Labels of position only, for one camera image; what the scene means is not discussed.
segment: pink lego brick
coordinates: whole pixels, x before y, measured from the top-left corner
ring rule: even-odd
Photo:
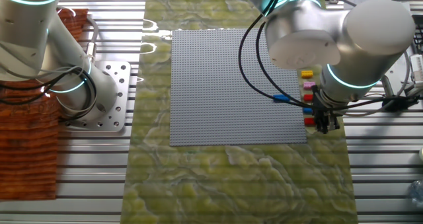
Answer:
[[[304,89],[311,89],[312,86],[315,86],[316,83],[314,82],[304,82]]]

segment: red lego brick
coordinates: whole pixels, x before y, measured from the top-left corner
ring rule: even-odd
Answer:
[[[304,95],[304,101],[305,102],[311,102],[311,101],[313,101],[313,95],[312,94],[305,94]]]
[[[304,118],[304,124],[306,126],[316,126],[314,118]]]

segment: green marble surface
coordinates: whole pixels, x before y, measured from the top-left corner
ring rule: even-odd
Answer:
[[[171,31],[257,15],[247,0],[147,0],[123,224],[358,222],[343,127],[307,128],[308,144],[169,146]]]

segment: yellow lego brick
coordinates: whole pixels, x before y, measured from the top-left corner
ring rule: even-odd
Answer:
[[[303,79],[310,79],[313,77],[313,71],[302,71],[301,78]]]

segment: metal mounting plate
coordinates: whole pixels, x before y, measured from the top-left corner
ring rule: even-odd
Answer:
[[[110,111],[96,120],[75,120],[63,124],[65,131],[120,131],[125,125],[126,103],[128,101],[128,89],[131,76],[131,65],[123,61],[96,61],[95,65],[102,71],[107,72],[116,82],[118,93],[116,102]]]

